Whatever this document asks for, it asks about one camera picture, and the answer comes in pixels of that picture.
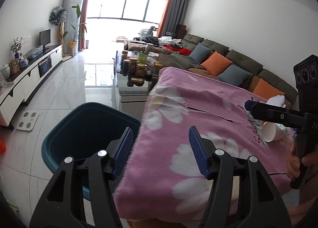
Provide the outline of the right hand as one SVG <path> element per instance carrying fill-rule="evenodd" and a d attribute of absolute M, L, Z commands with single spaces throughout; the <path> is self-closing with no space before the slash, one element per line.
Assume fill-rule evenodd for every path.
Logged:
<path fill-rule="evenodd" d="M 289 150 L 289 156 L 287 158 L 287 171 L 286 171 L 286 174 L 290 179 L 299 177 L 301 164 L 308 167 L 311 177 L 315 176 L 317 174 L 318 152 L 317 151 L 311 152 L 310 154 L 307 154 L 305 157 L 300 159 L 295 154 L 294 144 L 291 144 L 291 147 Z"/>

